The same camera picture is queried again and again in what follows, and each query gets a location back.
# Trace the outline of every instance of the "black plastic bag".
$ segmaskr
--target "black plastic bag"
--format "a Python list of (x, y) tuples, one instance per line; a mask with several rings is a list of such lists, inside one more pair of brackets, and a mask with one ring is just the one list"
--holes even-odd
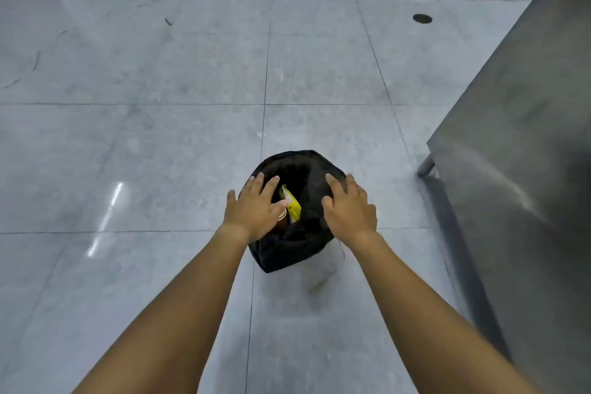
[(279, 188), (287, 189), (301, 205), (300, 219), (286, 230), (275, 227), (261, 240), (249, 245), (252, 256), (265, 273), (277, 271), (319, 253), (334, 236), (324, 220), (322, 198), (332, 196), (326, 181), (327, 173), (344, 183), (345, 174), (316, 151), (286, 151), (265, 159), (252, 173), (265, 174), (265, 183), (280, 177), (272, 202), (279, 197)]

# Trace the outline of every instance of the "yellow package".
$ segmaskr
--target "yellow package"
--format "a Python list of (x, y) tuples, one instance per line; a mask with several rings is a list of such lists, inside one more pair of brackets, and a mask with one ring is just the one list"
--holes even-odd
[(282, 199), (286, 199), (290, 202), (287, 206), (287, 212), (290, 214), (291, 222), (294, 223), (298, 221), (301, 214), (301, 205), (297, 202), (296, 197), (293, 196), (291, 192), (287, 189), (285, 184), (282, 185), (279, 189), (279, 196)]

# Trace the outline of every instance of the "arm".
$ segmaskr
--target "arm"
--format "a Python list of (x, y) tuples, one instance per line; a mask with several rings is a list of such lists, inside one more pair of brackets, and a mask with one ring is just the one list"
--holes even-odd
[(269, 232), (284, 203), (279, 177), (250, 178), (227, 196), (223, 224), (203, 250), (129, 325), (74, 390), (77, 394), (195, 394), (248, 243)]
[(330, 230), (351, 249), (372, 289), (390, 336), (421, 394), (535, 394), (478, 332), (389, 248), (376, 232), (375, 206), (347, 175), (347, 193), (327, 175)]

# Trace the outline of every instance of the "stainless steel panel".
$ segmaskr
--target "stainless steel panel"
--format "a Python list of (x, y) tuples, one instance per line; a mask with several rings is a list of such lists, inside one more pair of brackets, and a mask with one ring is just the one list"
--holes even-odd
[(428, 145), (513, 362), (591, 392), (591, 0), (533, 0)]

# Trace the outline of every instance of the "hole in floor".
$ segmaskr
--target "hole in floor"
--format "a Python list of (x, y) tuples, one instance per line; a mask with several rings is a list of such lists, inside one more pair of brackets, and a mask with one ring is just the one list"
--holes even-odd
[(433, 18), (427, 14), (415, 14), (412, 18), (419, 24), (431, 24), (431, 21), (433, 20)]

